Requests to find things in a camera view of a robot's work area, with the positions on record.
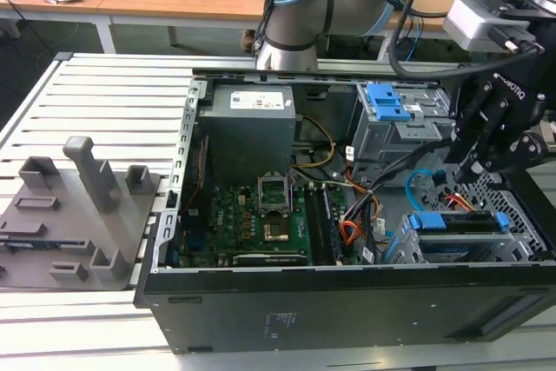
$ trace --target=motherboard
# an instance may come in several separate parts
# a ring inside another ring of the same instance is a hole
[[[328,206],[333,226],[314,224],[307,199],[312,202],[319,191],[276,180],[262,186],[259,182],[215,187],[203,226],[184,230],[180,264],[185,268],[305,266],[314,265],[314,255],[321,264],[318,260],[326,250],[314,235],[321,231],[322,246],[335,245],[338,248],[332,253],[339,251],[335,225],[346,206],[343,190],[329,187],[329,202],[320,199],[318,203]]]

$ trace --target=floor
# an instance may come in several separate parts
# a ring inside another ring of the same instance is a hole
[[[32,30],[35,30],[53,50],[102,53],[96,27],[88,23],[32,22],[19,24],[22,36],[10,40],[0,36],[0,128],[10,119],[19,103],[32,89],[48,67],[51,55]],[[178,28],[181,45],[169,45],[168,32],[162,26],[117,25],[116,38],[123,54],[246,56],[240,48],[241,30]],[[335,58],[375,59],[381,39],[364,43],[360,38],[336,37],[325,51],[326,40],[319,43],[318,55]],[[412,47],[413,40],[405,40],[400,49]],[[414,60],[461,61],[467,59],[465,51],[454,44],[434,40],[421,40]]]

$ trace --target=slotted metal table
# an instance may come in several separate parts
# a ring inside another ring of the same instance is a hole
[[[140,163],[162,176],[153,223],[193,68],[249,70],[253,64],[248,58],[94,54],[54,61],[0,133],[0,213],[23,183],[17,171],[28,156],[51,156],[57,167],[70,168],[62,146],[68,136],[86,135],[95,156],[109,159],[113,169]],[[323,60],[320,68],[392,74],[386,64],[372,62]],[[543,167],[540,182],[553,179],[553,167]],[[150,311],[133,306],[145,242],[126,291],[0,289],[0,369],[556,369],[556,308],[491,343],[176,356]]]

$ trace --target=open computer tower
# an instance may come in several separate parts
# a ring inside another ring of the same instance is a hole
[[[551,307],[554,207],[525,171],[457,184],[427,149],[449,105],[388,75],[197,71],[136,305],[177,354],[493,341]],[[365,185],[423,146],[348,243]]]

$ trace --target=gray holder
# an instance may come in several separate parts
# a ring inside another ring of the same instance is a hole
[[[0,217],[0,287],[118,290],[128,285],[160,176],[113,172],[87,136],[63,153],[75,169],[30,157],[24,185]]]

